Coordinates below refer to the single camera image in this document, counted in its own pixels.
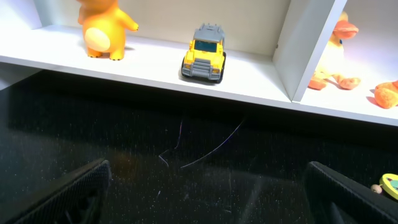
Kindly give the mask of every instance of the toy truck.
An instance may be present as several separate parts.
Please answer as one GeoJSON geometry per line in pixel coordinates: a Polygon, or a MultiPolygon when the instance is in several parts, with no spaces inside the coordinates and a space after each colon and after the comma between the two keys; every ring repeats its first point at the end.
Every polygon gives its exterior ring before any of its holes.
{"type": "Polygon", "coordinates": [[[224,38],[220,26],[203,24],[197,29],[182,62],[182,75],[221,83],[226,58],[224,38]]]}

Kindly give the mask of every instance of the wooden bead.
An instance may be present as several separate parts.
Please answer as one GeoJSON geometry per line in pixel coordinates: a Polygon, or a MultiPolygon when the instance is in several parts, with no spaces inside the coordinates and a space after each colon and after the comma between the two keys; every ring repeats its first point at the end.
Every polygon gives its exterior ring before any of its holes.
{"type": "Polygon", "coordinates": [[[381,194],[381,192],[383,191],[383,189],[380,187],[380,185],[377,185],[377,184],[373,184],[371,187],[371,190],[378,194],[381,194]]]}

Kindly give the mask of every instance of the orange duck beak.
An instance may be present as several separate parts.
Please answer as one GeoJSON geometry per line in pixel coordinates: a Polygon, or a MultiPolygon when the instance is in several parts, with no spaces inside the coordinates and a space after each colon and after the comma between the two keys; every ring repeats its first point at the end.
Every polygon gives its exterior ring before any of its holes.
{"type": "Polygon", "coordinates": [[[351,39],[358,32],[359,29],[354,24],[351,24],[348,21],[339,21],[333,31],[333,34],[340,39],[351,39]]]}

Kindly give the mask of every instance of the black tire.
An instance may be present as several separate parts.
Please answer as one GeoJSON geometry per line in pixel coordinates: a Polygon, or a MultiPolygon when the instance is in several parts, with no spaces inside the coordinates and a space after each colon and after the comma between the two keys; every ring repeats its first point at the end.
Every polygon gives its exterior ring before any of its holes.
{"type": "Polygon", "coordinates": [[[214,81],[214,82],[217,83],[217,84],[220,84],[221,81],[223,81],[223,77],[224,77],[224,68],[225,68],[225,61],[226,61],[226,53],[224,52],[223,55],[224,55],[224,62],[223,62],[223,67],[221,68],[220,79],[214,81]]]}
{"type": "Polygon", "coordinates": [[[188,75],[184,75],[184,74],[182,73],[182,68],[184,67],[184,61],[185,61],[185,57],[184,57],[184,59],[182,59],[182,64],[181,64],[181,75],[182,75],[183,77],[185,77],[185,78],[191,78],[191,77],[189,77],[188,75]]]}

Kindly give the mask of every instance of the orange plush toy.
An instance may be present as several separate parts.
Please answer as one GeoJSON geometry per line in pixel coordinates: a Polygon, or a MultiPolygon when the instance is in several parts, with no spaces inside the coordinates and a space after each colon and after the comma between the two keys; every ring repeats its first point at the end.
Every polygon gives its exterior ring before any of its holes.
{"type": "Polygon", "coordinates": [[[398,81],[382,83],[374,91],[376,102],[385,109],[398,105],[398,81]]]}
{"type": "Polygon", "coordinates": [[[79,24],[89,57],[110,53],[111,60],[124,58],[125,29],[138,30],[138,24],[120,10],[118,0],[78,0],[81,3],[79,24]]]}
{"type": "Polygon", "coordinates": [[[345,78],[343,39],[351,39],[358,33],[358,28],[348,22],[347,13],[343,12],[326,45],[308,87],[322,90],[327,86],[326,79],[333,77],[345,90],[352,90],[361,82],[358,78],[345,78]]]}

